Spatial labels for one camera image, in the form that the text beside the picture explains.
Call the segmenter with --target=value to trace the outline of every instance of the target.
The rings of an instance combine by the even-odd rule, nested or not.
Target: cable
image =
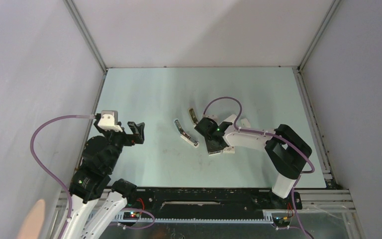
[[[122,225],[123,228],[128,228],[128,229],[133,229],[133,230],[140,230],[140,229],[145,229],[145,228],[149,228],[151,227],[155,222],[156,222],[156,218],[154,217],[153,214],[151,214],[150,212],[146,211],[146,210],[142,210],[142,209],[137,209],[137,208],[124,208],[121,210],[121,212],[139,212],[139,213],[144,213],[144,214],[147,214],[149,215],[151,218],[152,218],[152,222],[149,224],[149,225],[146,225],[146,226],[143,226],[143,227],[139,227],[139,228],[133,228],[133,227],[130,227],[130,226],[126,226],[126,225],[123,225],[121,223],[111,223],[109,224],[109,227],[111,226],[119,226]]]
[[[39,166],[47,173],[49,174],[53,179],[55,179],[56,182],[59,183],[59,185],[61,185],[62,189],[65,191],[65,193],[67,194],[67,199],[68,199],[68,213],[67,213],[67,220],[64,222],[64,225],[62,226],[62,229],[61,229],[61,232],[59,233],[59,236],[58,236],[58,239],[60,239],[62,237],[62,235],[64,234],[65,232],[65,229],[67,228],[67,225],[68,225],[68,221],[71,219],[71,211],[72,211],[72,197],[70,195],[70,192],[67,188],[67,186],[65,186],[65,184],[61,181],[61,179],[59,179],[55,174],[53,174],[41,161],[40,159],[37,157],[36,155],[36,152],[34,151],[34,140],[36,139],[36,136],[37,134],[45,127],[47,126],[48,124],[51,124],[55,121],[58,121],[58,120],[63,120],[63,119],[69,119],[69,118],[78,118],[78,119],[94,119],[95,116],[94,115],[86,115],[86,116],[81,116],[81,115],[69,115],[69,116],[61,116],[61,117],[57,117],[57,118],[54,118],[54,119],[51,119],[49,121],[47,121],[46,123],[42,124],[39,128],[36,129],[36,131],[33,133],[33,136],[31,137],[31,140],[30,140],[30,152],[31,152],[31,155],[33,155],[33,158],[34,160],[36,160],[36,162],[39,164]]]
[[[144,206],[144,202],[143,202],[143,200],[141,198],[138,198],[137,202],[140,202],[141,205],[143,206],[141,209],[143,209],[143,210],[146,209],[146,207]]]
[[[216,98],[214,100],[212,100],[210,103],[208,103],[208,105],[205,107],[204,109],[204,112],[203,112],[203,115],[205,115],[208,107],[213,104],[214,102],[218,101],[218,100],[222,100],[222,99],[230,99],[230,100],[233,100],[235,101],[236,103],[238,103],[239,105],[239,113],[235,119],[235,121],[233,122],[233,126],[236,130],[238,131],[242,131],[242,132],[248,132],[248,133],[259,133],[259,134],[262,134],[262,135],[268,135],[268,136],[271,136],[271,137],[275,137],[281,141],[283,141],[284,143],[286,143],[287,145],[289,145],[291,148],[293,148],[299,155],[301,155],[301,157],[310,165],[311,167],[311,170],[310,171],[302,171],[301,173],[313,173],[314,172],[314,165],[311,163],[311,161],[307,158],[307,156],[305,156],[305,154],[299,150],[294,144],[292,144],[291,142],[289,142],[287,139],[279,136],[279,135],[276,135],[274,133],[269,133],[269,132],[265,132],[265,131],[261,131],[261,130],[256,130],[256,129],[246,129],[246,128],[239,128],[237,125],[236,125],[236,122],[238,121],[239,117],[241,116],[242,114],[242,105],[241,103],[233,98],[233,97],[229,97],[229,96],[224,96],[224,97],[219,97],[219,98]]]
[[[289,209],[292,212],[292,215],[290,216],[290,218],[291,218],[291,217],[293,217],[293,209],[292,209],[292,206],[290,205],[290,203],[287,203],[287,204],[289,205]]]
[[[229,96],[224,96],[224,97],[219,97],[219,98],[216,98],[214,100],[212,100],[210,103],[208,103],[208,105],[205,107],[204,111],[203,111],[203,115],[205,115],[205,113],[207,112],[208,110],[208,107],[213,104],[214,102],[218,101],[218,100],[222,100],[222,99],[230,99],[230,100],[233,100],[235,101],[236,103],[238,103],[239,105],[239,113],[238,113],[238,116],[236,117],[235,121],[233,122],[233,126],[235,127],[236,130],[238,131],[242,131],[242,132],[249,132],[249,133],[259,133],[261,135],[268,135],[268,136],[271,136],[271,137],[275,137],[281,141],[283,141],[284,143],[286,143],[288,146],[290,146],[291,148],[293,148],[299,155],[301,155],[301,157],[310,165],[311,167],[311,170],[309,171],[302,171],[301,174],[305,174],[305,173],[313,173],[314,172],[314,165],[311,163],[311,161],[308,159],[307,156],[305,156],[305,154],[299,150],[294,144],[292,144],[291,142],[289,142],[287,139],[279,136],[279,135],[276,135],[276,134],[273,134],[273,133],[269,133],[269,132],[265,132],[265,131],[261,131],[261,130],[255,130],[255,129],[245,129],[245,128],[239,128],[237,125],[236,125],[236,122],[238,121],[239,117],[241,116],[242,114],[242,105],[241,103],[239,102],[239,100],[233,98],[233,97],[229,97]],[[296,210],[296,205],[295,205],[295,199],[294,199],[294,189],[295,189],[295,186],[296,184],[299,182],[299,179],[301,178],[301,175],[298,177],[298,179],[295,181],[295,183],[293,184],[293,187],[290,191],[290,194],[291,194],[291,197],[292,197],[292,204],[293,204],[293,210],[295,211],[295,215],[296,215],[296,218],[298,219],[298,222],[299,222],[299,226],[301,227],[300,229],[304,232],[304,234],[308,237],[309,234],[306,233],[306,230],[304,229],[304,227],[302,226],[302,223],[301,223],[301,220],[299,218],[299,215],[298,215],[298,212]]]

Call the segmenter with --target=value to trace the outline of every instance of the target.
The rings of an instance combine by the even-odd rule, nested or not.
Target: black plastic part
[[[273,222],[278,228],[286,228],[290,225],[290,221],[284,220],[283,218],[273,218]]]
[[[80,168],[75,172],[70,184],[70,193],[83,199],[83,203],[101,197],[106,185],[110,182],[109,176],[93,173],[88,168]]]
[[[309,157],[312,153],[311,148],[295,133],[288,125],[281,124],[275,129],[276,135],[283,137],[295,145],[301,152]],[[264,148],[273,162],[276,170],[283,176],[289,179],[296,180],[302,172],[306,161],[292,147],[286,149],[282,146],[283,141],[277,138],[272,138],[266,142]]]
[[[128,122],[133,134],[127,134],[124,130],[115,132],[101,129],[98,126],[100,117],[101,114],[96,114],[94,126],[104,137],[96,136],[87,141],[82,153],[82,164],[70,184],[70,193],[82,198],[83,203],[101,197],[124,146],[144,143],[144,123],[137,125]],[[120,193],[126,195],[128,201],[135,201],[134,184],[121,179],[114,186],[114,190],[121,190]]]
[[[101,176],[110,175],[122,152],[122,144],[115,146],[103,136],[89,139],[83,150],[83,165]]]
[[[270,198],[270,202],[274,205],[275,208],[281,208],[281,209],[287,208],[288,203],[292,205],[292,197],[290,194],[286,198],[281,198],[278,195],[274,194],[272,190],[270,190],[269,198]]]
[[[222,122],[218,126],[214,120],[210,118],[202,118],[194,129],[204,137],[207,151],[209,153],[214,153],[228,147],[223,136],[225,135],[225,130],[230,125],[232,125],[232,123]]]
[[[124,179],[119,179],[112,184],[112,192],[122,194],[129,203],[134,203],[137,200],[137,186]]]
[[[296,203],[296,208],[302,209],[299,193],[295,193],[294,196],[295,200],[299,201]],[[263,219],[263,210],[286,210],[287,204],[291,203],[291,200],[287,198],[283,204],[274,204],[269,191],[258,188],[139,187],[137,197],[145,203],[146,211],[159,219]],[[142,214],[141,217],[149,218],[145,214]]]

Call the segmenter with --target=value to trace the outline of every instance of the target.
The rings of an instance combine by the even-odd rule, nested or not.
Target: white wall
[[[0,239],[17,235],[38,199],[52,216],[61,189],[32,158],[30,137],[51,118],[90,114],[101,78],[63,1],[0,0]],[[55,123],[37,139],[38,156],[66,184],[87,123]]]
[[[108,67],[296,66],[332,0],[76,0]]]
[[[382,1],[343,1],[304,78],[335,174],[367,238],[382,238]]]

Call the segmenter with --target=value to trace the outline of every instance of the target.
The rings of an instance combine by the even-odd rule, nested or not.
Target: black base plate
[[[137,188],[145,209],[164,219],[263,219],[263,210],[286,210],[290,196],[272,202],[272,193],[259,188]],[[297,209],[302,209],[295,193]]]

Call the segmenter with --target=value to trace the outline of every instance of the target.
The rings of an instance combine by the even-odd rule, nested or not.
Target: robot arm
[[[242,146],[267,152],[279,172],[272,192],[281,198],[286,198],[301,174],[306,161],[291,147],[284,148],[284,143],[279,139],[265,134],[242,132],[235,129],[233,126],[235,119],[236,115],[231,115],[218,125],[213,119],[204,117],[195,126],[195,130],[204,136],[209,153],[223,150],[229,146]],[[268,132],[287,139],[307,157],[311,155],[311,148],[289,126],[281,124],[278,128],[268,130]]]
[[[69,188],[72,195],[71,218],[61,239],[99,238],[128,201],[135,202],[137,187],[120,179],[113,184],[112,192],[104,205],[85,226],[91,211],[110,182],[109,175],[112,174],[123,147],[144,143],[144,123],[136,125],[134,122],[128,122],[133,134],[127,134],[121,127],[121,122],[117,122],[116,111],[102,111],[101,114],[97,114],[94,126],[103,136],[89,139],[83,150],[82,164],[75,172]],[[63,218],[67,217],[67,213],[68,206]],[[63,230],[64,223],[65,220],[58,226],[55,238],[58,238]]]

